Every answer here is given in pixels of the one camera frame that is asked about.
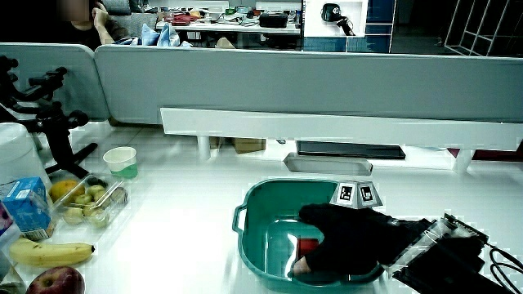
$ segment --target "white label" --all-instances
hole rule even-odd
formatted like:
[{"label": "white label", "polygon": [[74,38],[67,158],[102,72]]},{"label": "white label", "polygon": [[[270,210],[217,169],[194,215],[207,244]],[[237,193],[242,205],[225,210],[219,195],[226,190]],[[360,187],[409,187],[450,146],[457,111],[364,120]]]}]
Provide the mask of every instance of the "white label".
[{"label": "white label", "polygon": [[26,198],[27,195],[29,194],[29,192],[31,192],[30,189],[21,190],[20,192],[18,192],[18,195],[16,195],[15,199],[23,199],[23,198]]},{"label": "white label", "polygon": [[24,237],[26,237],[29,240],[38,241],[42,240],[44,238],[49,238],[49,235],[47,234],[46,230],[44,229],[36,229],[33,231],[27,231],[22,232],[24,234]]},{"label": "white label", "polygon": [[355,186],[342,184],[340,185],[340,190],[337,195],[337,202],[344,204],[352,204],[352,199],[355,195]]},{"label": "white label", "polygon": [[376,204],[376,198],[373,196],[372,189],[369,186],[361,186],[361,201],[364,206]]},{"label": "white label", "polygon": [[18,188],[18,185],[19,185],[19,184],[20,184],[19,181],[17,181],[17,182],[15,183],[15,185],[11,188],[11,191],[9,191],[9,194],[6,196],[6,198],[7,198],[7,197],[10,197],[10,196],[15,192],[15,190],[16,190],[16,188]]}]

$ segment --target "white paper cup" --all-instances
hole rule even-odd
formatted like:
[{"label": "white paper cup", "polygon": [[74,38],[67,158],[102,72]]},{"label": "white paper cup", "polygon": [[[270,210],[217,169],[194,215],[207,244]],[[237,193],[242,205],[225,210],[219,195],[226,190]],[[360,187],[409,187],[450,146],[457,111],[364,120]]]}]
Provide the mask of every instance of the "white paper cup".
[{"label": "white paper cup", "polygon": [[115,176],[133,178],[138,175],[136,150],[132,147],[117,147],[104,154],[104,161]]}]

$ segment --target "red apple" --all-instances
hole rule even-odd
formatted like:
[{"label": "red apple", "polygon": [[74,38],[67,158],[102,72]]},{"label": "red apple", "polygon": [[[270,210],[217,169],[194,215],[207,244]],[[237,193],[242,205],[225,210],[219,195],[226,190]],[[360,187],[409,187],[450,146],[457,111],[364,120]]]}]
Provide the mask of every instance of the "red apple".
[{"label": "red apple", "polygon": [[41,273],[25,294],[83,294],[82,275],[72,267],[58,266]]}]

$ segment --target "teal plastic basin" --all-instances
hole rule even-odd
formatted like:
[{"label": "teal plastic basin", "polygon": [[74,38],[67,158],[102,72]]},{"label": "teal plastic basin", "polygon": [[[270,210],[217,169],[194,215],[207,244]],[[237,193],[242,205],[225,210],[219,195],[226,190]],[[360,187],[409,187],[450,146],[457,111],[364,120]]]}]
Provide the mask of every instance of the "teal plastic basin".
[{"label": "teal plastic basin", "polygon": [[[235,209],[232,229],[238,233],[239,254],[266,287],[279,292],[339,292],[343,287],[363,287],[362,283],[382,274],[382,267],[377,265],[365,276],[344,276],[321,283],[288,276],[297,257],[297,239],[317,238],[321,242],[324,238],[316,227],[298,221],[300,208],[328,203],[336,187],[337,182],[332,180],[265,180],[255,184],[244,203]],[[238,227],[242,210],[246,210],[244,229]]]}]

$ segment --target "basin handle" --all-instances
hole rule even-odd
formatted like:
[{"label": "basin handle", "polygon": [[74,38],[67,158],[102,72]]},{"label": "basin handle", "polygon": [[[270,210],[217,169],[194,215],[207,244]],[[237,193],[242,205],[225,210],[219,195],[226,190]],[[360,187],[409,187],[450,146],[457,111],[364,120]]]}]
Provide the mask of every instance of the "basin handle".
[{"label": "basin handle", "polygon": [[234,230],[236,233],[240,234],[244,231],[238,227],[238,219],[239,219],[239,213],[247,208],[247,203],[244,203],[240,206],[238,206],[235,209],[235,217],[232,219],[232,230]]}]

